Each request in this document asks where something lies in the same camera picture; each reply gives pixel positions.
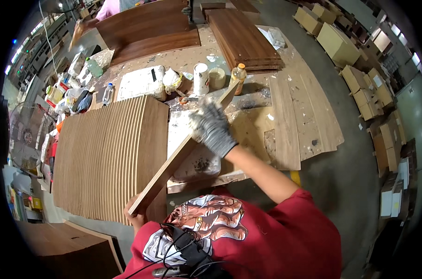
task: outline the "gloved hand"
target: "gloved hand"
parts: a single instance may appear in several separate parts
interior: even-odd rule
[[[190,118],[191,137],[202,142],[212,153],[224,158],[238,142],[231,136],[222,106],[205,98]]]

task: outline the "pink shirt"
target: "pink shirt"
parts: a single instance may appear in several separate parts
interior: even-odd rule
[[[101,9],[96,15],[96,19],[102,21],[108,17],[119,13],[119,0],[105,0]]]

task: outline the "paper cup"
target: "paper cup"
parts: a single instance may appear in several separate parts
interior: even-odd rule
[[[204,63],[194,65],[194,94],[206,95],[209,92],[208,66]]]

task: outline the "plastic bottle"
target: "plastic bottle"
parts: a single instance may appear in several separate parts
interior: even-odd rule
[[[233,85],[237,81],[239,81],[239,85],[237,85],[236,92],[234,95],[239,95],[242,92],[242,85],[244,84],[244,80],[247,77],[247,71],[245,70],[245,64],[239,63],[236,68],[231,71],[231,81],[230,85]]]
[[[112,95],[112,91],[113,91],[113,84],[109,83],[109,85],[107,86],[106,90],[104,90],[104,95],[102,96],[102,105],[103,106],[107,106],[109,104],[109,99],[110,96]]]
[[[102,75],[102,68],[98,65],[98,63],[90,58],[86,58],[87,61],[87,69],[92,73],[93,76],[99,78]]]

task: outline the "hand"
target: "hand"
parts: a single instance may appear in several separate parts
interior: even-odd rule
[[[238,143],[231,136],[222,106],[205,98],[190,116],[191,137],[202,142],[212,153],[224,158]]]
[[[147,223],[148,218],[146,216],[146,208],[140,209],[137,214],[130,215],[129,209],[136,201],[140,194],[130,198],[129,202],[126,204],[125,209],[123,210],[124,215],[129,220],[129,222],[134,227],[135,234],[141,229],[141,227]]]

